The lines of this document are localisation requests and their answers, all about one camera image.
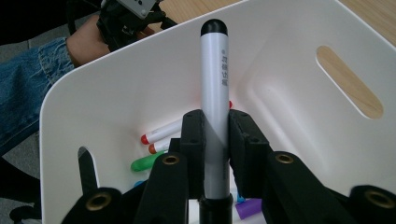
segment purple marker cap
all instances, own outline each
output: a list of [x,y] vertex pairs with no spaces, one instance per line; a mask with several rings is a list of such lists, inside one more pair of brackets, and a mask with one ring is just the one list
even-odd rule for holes
[[239,217],[245,219],[262,211],[262,199],[249,199],[244,203],[237,203],[235,207]]

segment black marker cap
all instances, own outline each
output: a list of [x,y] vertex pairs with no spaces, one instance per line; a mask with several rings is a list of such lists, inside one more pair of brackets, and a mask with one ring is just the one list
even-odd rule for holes
[[227,26],[223,21],[217,19],[206,21],[204,25],[202,25],[201,35],[209,33],[222,33],[228,35]]

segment person's hand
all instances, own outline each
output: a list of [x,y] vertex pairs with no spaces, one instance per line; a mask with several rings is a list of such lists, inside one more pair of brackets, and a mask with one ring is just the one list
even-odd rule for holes
[[[89,63],[110,52],[99,28],[96,26],[98,20],[98,15],[91,16],[75,33],[66,39],[67,49],[75,67]],[[137,34],[137,38],[142,39],[153,34],[154,31],[147,27],[143,32]]]

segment red marker cap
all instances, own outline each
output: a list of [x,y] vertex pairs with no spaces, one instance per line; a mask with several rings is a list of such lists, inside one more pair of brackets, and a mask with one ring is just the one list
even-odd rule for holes
[[154,144],[151,144],[151,145],[148,146],[148,151],[149,151],[149,153],[151,153],[151,154],[157,153],[157,151],[155,150]]
[[142,137],[140,138],[140,141],[142,141],[142,143],[144,145],[148,145],[149,144],[149,140],[147,139],[145,134],[142,135]]

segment floor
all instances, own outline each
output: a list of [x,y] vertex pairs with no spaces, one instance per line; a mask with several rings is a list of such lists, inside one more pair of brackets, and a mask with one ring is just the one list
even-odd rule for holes
[[[76,26],[79,27],[85,20],[90,16],[81,18],[76,21]],[[29,48],[43,45],[54,38],[61,36],[69,36],[67,25],[55,28],[47,31],[46,33],[23,41],[17,44],[9,44],[0,46],[0,63],[6,62],[18,53],[27,50]],[[21,142],[18,146],[10,150],[3,157],[14,164],[19,169],[23,170],[26,174],[40,177],[40,164],[39,164],[39,133],[32,134],[25,141]],[[0,199],[0,223],[12,224],[13,221],[9,218],[9,212],[16,208],[25,205],[25,203],[19,203],[12,200]]]

